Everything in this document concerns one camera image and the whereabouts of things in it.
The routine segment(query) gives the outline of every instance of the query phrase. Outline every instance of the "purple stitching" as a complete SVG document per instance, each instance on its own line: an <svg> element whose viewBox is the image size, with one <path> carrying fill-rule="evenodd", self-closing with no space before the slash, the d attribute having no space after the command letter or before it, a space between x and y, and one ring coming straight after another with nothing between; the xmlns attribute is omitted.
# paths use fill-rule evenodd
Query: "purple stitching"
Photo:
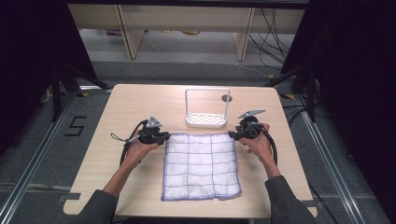
<svg viewBox="0 0 396 224"><path fill-rule="evenodd" d="M226 142L217 142L217 143L213 143L213 140L212 140L212 137L214 136L214 135L217 135L217 136L221 136L221 135L223 135L223 134L227 134L227 133L220 133L220 134L204 134L204 135L195 135L194 137L209 137L210 138L210 141L211 141L211 148L210 148L210 150L211 150L211 152L212 153L190 153L190 145L191 144L203 144L203 145L208 145L208 144L204 144L204 143L198 143L198 142L191 142L191 139L190 139L190 136L188 135L188 134L186 134L186 133L176 133L176 134L173 134L173 135L187 135L187 137L188 137L188 144L189 144L189 147L188 147L188 150L187 150L187 164L186 163L182 163L182 162L173 162L173 163L169 163L168 162L168 158L169 158L169 155L171 155L172 153L175 153L175 154L184 154L183 152L169 152L168 151L168 148L169 148L169 144L170 143L175 143L175 142L167 142L166 143L166 150L165 150L165 159L164 159L164 169L163 169L163 175L164 175L164 177L163 177L163 196L162 196L162 200L163 201L180 201L180 200L207 200L207 199L214 199L214 198L219 198L219 199L231 199L231 198L233 198L233 197L235 197L235 196L237 196L238 194L240 194L241 192L242 192L242 190L241 190L241 188L240 188L240 184L239 184L239 179L238 179L238 172L237 172L237 164L236 164L236 152L235 152L235 148L234 148L234 140L233 139L230 139L231 141L226 141ZM232 147L232 150L231 151L221 151L221 152L213 152L213 145L215 145L215 144L221 144L221 143L232 143L232 145L231 145L231 147ZM226 162L217 162L217 163L214 163L213 161L214 161L214 157L213 157L213 155L214 154L217 154L217 153L229 153L229 152L232 152L233 153L233 159L231 160L231 161L226 161ZM212 159L212 164L211 164L211 168L212 168L212 183L213 184L205 184L205 185L195 185L195 184L189 184L189 175L195 175L195 174L191 174L190 172L189 172L189 169L190 169L190 165L210 165L210 164L189 164L189 161L190 161L190 155L193 155L193 154L197 154L197 155L199 155L199 154L211 154L212 155L212 157L211 157L211 159ZM233 174L233 177L234 177L234 181L235 181L235 183L233 183L233 184L227 184L227 185L223 185L223 184L215 184L215 182L214 182L214 165L215 164L223 164L223 163L229 163L229 162L234 162L234 164L233 164L233 170L232 171L230 171L230 172L226 172L226 173L220 173L220 174L216 174L216 175L225 175L225 174L230 174L230 173L232 173ZM167 171L167 167L168 167L168 165L169 164L184 164L184 165L187 165L187 173L182 173L182 174L179 174L179 175L185 175L185 174L187 174L187 185L181 185L181 186L168 186L168 185L165 185L165 180L167 180L167 176L169 175L168 174L168 171ZM213 194L208 194L208 195L205 195L205 196L193 196L193 195L190 195L190 188L189 188L189 186L190 187L201 187L201 186L213 186L213 188L214 188L214 192L215 192L215 194L213 195ZM165 196L165 192L166 192L166 188L183 188L183 187L186 187L187 186L187 197L186 196L176 196L176 197L166 197ZM216 186L235 186L236 187L236 189L237 189L237 192L235 193L235 194L218 194L217 192L216 192Z"/></svg>

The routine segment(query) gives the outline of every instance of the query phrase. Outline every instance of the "human hand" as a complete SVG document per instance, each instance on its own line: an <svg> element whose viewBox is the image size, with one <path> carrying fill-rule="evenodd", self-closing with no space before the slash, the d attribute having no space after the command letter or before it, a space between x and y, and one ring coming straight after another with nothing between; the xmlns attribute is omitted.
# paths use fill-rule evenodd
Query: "human hand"
<svg viewBox="0 0 396 224"><path fill-rule="evenodd" d="M269 124L261 123L261 125L267 132L269 132ZM247 149L247 154L255 154L261 162L275 162L271 149L271 143L263 133L260 133L254 139L241 138L239 139L239 142L249 147L249 149Z"/></svg>
<svg viewBox="0 0 396 224"><path fill-rule="evenodd" d="M129 146L124 162L128 161L135 168L151 150L158 148L157 143L144 144L135 139Z"/></svg>
<svg viewBox="0 0 396 224"><path fill-rule="evenodd" d="M269 132L270 125L266 123L261 123L261 125ZM259 158L265 167L268 178L280 175L273 157L271 143L263 133L260 133L255 139L241 138L239 142L249 147L247 153L253 153Z"/></svg>

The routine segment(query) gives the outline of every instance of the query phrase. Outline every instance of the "wrist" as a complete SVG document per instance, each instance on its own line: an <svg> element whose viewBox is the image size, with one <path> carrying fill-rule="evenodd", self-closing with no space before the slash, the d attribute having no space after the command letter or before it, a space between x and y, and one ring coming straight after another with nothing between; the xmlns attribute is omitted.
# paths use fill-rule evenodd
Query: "wrist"
<svg viewBox="0 0 396 224"><path fill-rule="evenodd" d="M132 170L137 166L138 161L126 158L123 162L121 167L123 167L124 169L126 169L129 172L132 172Z"/></svg>
<svg viewBox="0 0 396 224"><path fill-rule="evenodd" d="M267 173L268 179L280 175L280 171L277 168L274 159L262 161L262 165L265 168L265 172Z"/></svg>
<svg viewBox="0 0 396 224"><path fill-rule="evenodd" d="M259 157L259 160L265 165L265 164L275 164L275 160L272 154L267 155L261 155Z"/></svg>

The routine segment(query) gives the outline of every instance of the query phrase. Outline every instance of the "white container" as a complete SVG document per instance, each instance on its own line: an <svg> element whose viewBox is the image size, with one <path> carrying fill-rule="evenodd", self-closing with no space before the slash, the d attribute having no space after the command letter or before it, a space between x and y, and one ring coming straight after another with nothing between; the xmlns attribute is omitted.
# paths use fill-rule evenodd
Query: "white container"
<svg viewBox="0 0 396 224"><path fill-rule="evenodd" d="M224 114L196 113L189 111L189 91L227 91ZM194 128L222 128L227 122L227 110L230 103L230 90L228 88L193 88L185 90L186 122Z"/></svg>

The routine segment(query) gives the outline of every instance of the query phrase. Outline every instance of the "black cable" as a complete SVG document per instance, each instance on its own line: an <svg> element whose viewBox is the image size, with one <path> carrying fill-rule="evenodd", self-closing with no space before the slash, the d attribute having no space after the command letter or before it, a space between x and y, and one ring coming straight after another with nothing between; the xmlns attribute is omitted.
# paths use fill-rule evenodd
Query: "black cable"
<svg viewBox="0 0 396 224"><path fill-rule="evenodd" d="M294 119L301 114L301 112L305 111L307 109L307 106L300 108L296 111L296 113L291 117L291 119L288 121L289 126L293 123Z"/></svg>
<svg viewBox="0 0 396 224"><path fill-rule="evenodd" d="M262 45L263 45L264 43L262 43L261 45L259 45L259 44L256 42L256 40L253 38L253 36L249 35L249 37L250 37L250 39L253 41L253 43L256 45L256 47L257 47L260 51L262 51L262 52L268 54L268 56L270 56L271 58L277 60L278 62L283 63L283 60L282 60L282 59L279 59L278 57L275 56L275 54L271 53L270 51L268 51L268 50L266 50L266 49L264 49L264 48L262 47Z"/></svg>
<svg viewBox="0 0 396 224"><path fill-rule="evenodd" d="M129 137L129 139L134 137L134 134L136 133L137 129L140 127L140 125L142 125L144 123L145 123L145 120L142 120L142 121L140 121L140 123L138 123L136 125L136 127L134 128L134 131L131 133L131 136ZM125 143L124 148L123 148L122 153L121 153L120 166L122 165L123 161L125 160L125 155L126 155L126 152L128 151L128 146L131 144L131 143L127 142L127 141L125 141L125 142L126 143Z"/></svg>
<svg viewBox="0 0 396 224"><path fill-rule="evenodd" d="M116 136L114 133L110 134L112 138L114 138L116 140L119 140L119 141L122 141L122 142L125 142L124 147L122 149L122 153L121 153L120 166L122 165L123 161L125 160L125 155L126 155L126 152L128 151L128 146L132 143L132 142L129 142L128 140L130 140L131 138L134 137L134 134L136 133L137 129L140 127L140 125L144 124L145 122L146 122L145 120L140 121L140 123L138 123L136 125L136 127L134 128L134 131L131 133L131 136L129 136L128 139L121 139L118 136ZM109 224L113 223L114 216L116 215L116 209L117 209L117 207L114 209L114 212L111 215L110 220L108 221Z"/></svg>
<svg viewBox="0 0 396 224"><path fill-rule="evenodd" d="M309 188L312 189L312 191L314 191L315 195L317 195L318 199L320 200L321 204L323 205L323 207L326 209L326 211L329 213L329 215L332 217L332 221L335 224L338 224L337 219L335 218L335 216L332 214L332 211L330 211L329 207L326 205L325 202L323 202L323 200L321 199L321 197L319 196L319 194L317 193L317 191L314 189L314 187L312 187L312 185L308 182L308 186Z"/></svg>
<svg viewBox="0 0 396 224"><path fill-rule="evenodd" d="M329 115L323 116L323 115L320 115L318 112L315 112L315 115L317 115L318 117L321 117L323 119L330 119L331 118Z"/></svg>
<svg viewBox="0 0 396 224"><path fill-rule="evenodd" d="M290 114L295 113L291 119L288 121L289 126L292 124L293 120L299 115L301 114L301 112L303 112L304 110L306 110L307 106L303 105L302 108L297 109L292 111L291 113L289 113L286 117L288 117ZM320 202L322 203L323 207L326 209L326 211L329 213L329 215L332 217L332 220L334 221L335 224L338 224L335 216L332 214L332 212L330 211L329 207L326 205L326 203L321 199L321 197L319 196L319 194L317 193L317 191L312 187L312 185L308 182L308 186L309 188L312 189L312 191L314 191L314 193L317 195L318 199L320 200Z"/></svg>
<svg viewBox="0 0 396 224"><path fill-rule="evenodd" d="M284 106L282 106L282 108L292 108L292 107L302 107L302 106L306 106L306 105L284 105ZM322 103L320 103L320 102L317 102L317 103L314 103L314 106L324 106Z"/></svg>
<svg viewBox="0 0 396 224"><path fill-rule="evenodd" d="M275 20L275 18L276 18L276 10L273 8L273 20L272 20L272 22L271 22L271 25L270 25L269 21L267 20L267 18L266 18L266 16L265 16L265 13L264 13L264 10L263 10L263 9L262 9L262 15L264 16L265 22L267 23L267 26L268 26L268 31L269 31L269 32L268 32L268 34L267 34L267 37L269 36L269 34L271 34L272 37L273 37L273 39L275 40L275 42L276 42L278 48L276 48L276 47L274 47L274 46L268 44L268 43L266 42L267 37L265 37L265 39L264 39L263 41L264 41L268 46L270 46L270 47L272 47L272 48L274 48L274 49L278 49L279 52L280 52L280 55L282 55L283 60L285 60L285 59L286 59L286 55L285 55L285 52L286 52L286 51L283 50L283 49L280 47L280 44L283 45L286 49L289 49L289 48L288 48L288 47L279 39L279 37L277 36L276 20Z"/></svg>
<svg viewBox="0 0 396 224"><path fill-rule="evenodd" d="M269 67L269 68L273 68L273 69L279 70L279 71L282 70L282 69L280 69L280 68L273 67L273 66L270 66L270 65L266 64L266 63L262 60L262 51L261 51L261 50L260 50L260 53L259 53L259 57L260 57L260 61L262 62L262 64L264 64L264 66Z"/></svg>
<svg viewBox="0 0 396 224"><path fill-rule="evenodd" d="M355 160L355 158L353 158L353 156L352 156L352 153L350 153L350 152L348 152L348 153L346 154L346 157L347 157L349 160L351 160L351 161L354 161L354 160Z"/></svg>
<svg viewBox="0 0 396 224"><path fill-rule="evenodd" d="M255 125L255 124L252 124L251 122L249 122L247 125L251 127L251 128L249 128L249 131L251 131L251 130L259 131L259 133L263 133L265 135L265 137L267 137L268 141L271 144L275 165L277 165L277 150L276 150L276 144L275 144L274 139L271 137L271 135L268 133L268 131L262 125Z"/></svg>

